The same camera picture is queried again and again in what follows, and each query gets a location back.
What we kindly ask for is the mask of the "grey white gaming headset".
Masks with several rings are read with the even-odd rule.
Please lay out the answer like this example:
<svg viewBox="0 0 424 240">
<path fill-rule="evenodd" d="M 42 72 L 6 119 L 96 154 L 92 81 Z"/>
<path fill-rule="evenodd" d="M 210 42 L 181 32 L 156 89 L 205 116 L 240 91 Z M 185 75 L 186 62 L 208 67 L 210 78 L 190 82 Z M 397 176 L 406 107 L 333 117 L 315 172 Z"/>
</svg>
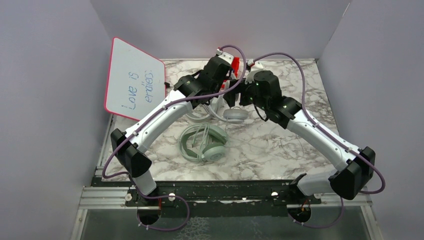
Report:
<svg viewBox="0 0 424 240">
<path fill-rule="evenodd" d="M 202 110 L 198 109 L 195 112 L 187 113 L 186 117 L 195 123 L 206 122 L 214 116 L 213 112 L 216 112 L 219 106 L 219 101 L 214 99 L 209 105 L 201 105 Z"/>
</svg>

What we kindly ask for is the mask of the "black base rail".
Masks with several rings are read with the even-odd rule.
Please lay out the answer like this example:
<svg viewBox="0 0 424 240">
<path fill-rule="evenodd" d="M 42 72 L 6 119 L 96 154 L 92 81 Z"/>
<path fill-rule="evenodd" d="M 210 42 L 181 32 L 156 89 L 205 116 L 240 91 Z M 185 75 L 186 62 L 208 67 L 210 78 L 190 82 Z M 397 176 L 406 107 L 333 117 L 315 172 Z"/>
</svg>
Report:
<svg viewBox="0 0 424 240">
<path fill-rule="evenodd" d="M 300 223 L 314 219 L 323 210 L 323 198 L 303 196 L 289 180 L 158 181 L 144 197 L 130 182 L 102 181 L 92 187 L 122 190 L 121 206 L 136 209 L 137 218 L 153 224 L 160 218 L 186 219 L 226 217 L 289 217 Z"/>
</svg>

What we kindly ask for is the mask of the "white headphones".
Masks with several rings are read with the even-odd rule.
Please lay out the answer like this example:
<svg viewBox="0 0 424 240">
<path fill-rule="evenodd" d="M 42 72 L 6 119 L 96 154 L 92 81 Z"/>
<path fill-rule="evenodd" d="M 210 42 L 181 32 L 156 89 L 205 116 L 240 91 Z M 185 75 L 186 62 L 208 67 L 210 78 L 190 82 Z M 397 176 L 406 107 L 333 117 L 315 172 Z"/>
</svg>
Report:
<svg viewBox="0 0 424 240">
<path fill-rule="evenodd" d="M 229 108 L 224 110 L 222 115 L 218 115 L 218 109 L 223 105 L 221 98 L 214 98 L 209 105 L 205 105 L 205 110 L 214 118 L 225 123 L 242 124 L 249 117 L 249 112 L 239 108 Z"/>
</svg>

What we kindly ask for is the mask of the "red plastic bin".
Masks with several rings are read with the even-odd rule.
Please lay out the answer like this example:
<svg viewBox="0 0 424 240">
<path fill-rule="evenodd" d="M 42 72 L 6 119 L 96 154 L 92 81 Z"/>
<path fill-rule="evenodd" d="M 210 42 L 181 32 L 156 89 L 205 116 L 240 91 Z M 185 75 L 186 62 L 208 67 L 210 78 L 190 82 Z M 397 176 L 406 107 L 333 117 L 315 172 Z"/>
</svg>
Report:
<svg viewBox="0 0 424 240">
<path fill-rule="evenodd" d="M 239 67 L 240 67 L 240 58 L 239 57 L 234 57 L 232 63 L 231 63 L 231 67 L 232 67 L 232 72 L 230 74 L 230 79 L 237 79 L 238 77 L 238 72 L 239 72 Z M 227 79 L 223 81 L 223 84 L 221 85 L 221 89 L 224 90 L 227 87 Z"/>
</svg>

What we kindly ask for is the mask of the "pink framed whiteboard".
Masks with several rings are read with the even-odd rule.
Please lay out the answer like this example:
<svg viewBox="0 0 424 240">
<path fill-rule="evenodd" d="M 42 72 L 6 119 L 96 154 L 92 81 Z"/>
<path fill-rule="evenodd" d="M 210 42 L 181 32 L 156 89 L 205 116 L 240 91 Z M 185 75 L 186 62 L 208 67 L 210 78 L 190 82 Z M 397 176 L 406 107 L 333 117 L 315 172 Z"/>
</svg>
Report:
<svg viewBox="0 0 424 240">
<path fill-rule="evenodd" d="M 166 66 L 160 59 L 118 38 L 112 39 L 104 109 L 141 120 L 166 97 Z"/>
</svg>

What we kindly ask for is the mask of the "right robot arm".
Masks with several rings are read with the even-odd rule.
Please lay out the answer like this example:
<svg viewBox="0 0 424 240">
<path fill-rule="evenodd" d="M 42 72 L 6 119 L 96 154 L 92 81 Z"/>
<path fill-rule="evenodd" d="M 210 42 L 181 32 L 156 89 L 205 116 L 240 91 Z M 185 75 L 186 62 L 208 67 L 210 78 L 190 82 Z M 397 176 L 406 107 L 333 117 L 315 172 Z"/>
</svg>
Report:
<svg viewBox="0 0 424 240">
<path fill-rule="evenodd" d="M 270 70 L 249 74 L 251 81 L 242 81 L 232 91 L 224 94 L 226 103 L 233 107 L 236 95 L 241 106 L 254 105 L 265 112 L 270 120 L 283 129 L 295 133 L 317 149 L 334 166 L 334 170 L 301 174 L 290 183 L 289 199 L 300 204 L 314 194 L 335 193 L 346 200 L 353 200 L 373 177 L 375 151 L 366 146 L 360 148 L 344 140 L 325 125 L 305 113 L 302 104 L 282 94 L 279 79 Z"/>
</svg>

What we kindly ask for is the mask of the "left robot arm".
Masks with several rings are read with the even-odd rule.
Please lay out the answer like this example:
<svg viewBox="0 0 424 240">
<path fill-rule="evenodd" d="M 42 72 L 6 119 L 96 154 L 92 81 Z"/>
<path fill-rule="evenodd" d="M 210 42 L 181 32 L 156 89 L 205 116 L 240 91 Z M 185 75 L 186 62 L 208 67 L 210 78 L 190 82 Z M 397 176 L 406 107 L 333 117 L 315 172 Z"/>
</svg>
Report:
<svg viewBox="0 0 424 240">
<path fill-rule="evenodd" d="M 213 56 L 203 69 L 180 77 L 165 99 L 139 122 L 124 131 L 118 128 L 112 131 L 111 156 L 125 168 L 144 205 L 152 205 L 157 200 L 157 184 L 150 172 L 152 161 L 146 151 L 176 120 L 218 96 L 233 69 L 233 61 L 234 57 L 228 53 Z"/>
</svg>

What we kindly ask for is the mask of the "green headphones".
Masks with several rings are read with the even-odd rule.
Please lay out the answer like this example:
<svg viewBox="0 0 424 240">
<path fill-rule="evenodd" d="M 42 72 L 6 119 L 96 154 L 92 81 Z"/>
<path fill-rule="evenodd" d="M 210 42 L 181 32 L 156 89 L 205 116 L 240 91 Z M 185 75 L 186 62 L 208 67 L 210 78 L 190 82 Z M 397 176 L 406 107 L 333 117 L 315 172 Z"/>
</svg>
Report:
<svg viewBox="0 0 424 240">
<path fill-rule="evenodd" d="M 190 162 L 216 162 L 225 156 L 228 138 L 227 132 L 219 126 L 197 123 L 181 133 L 178 151 Z"/>
</svg>

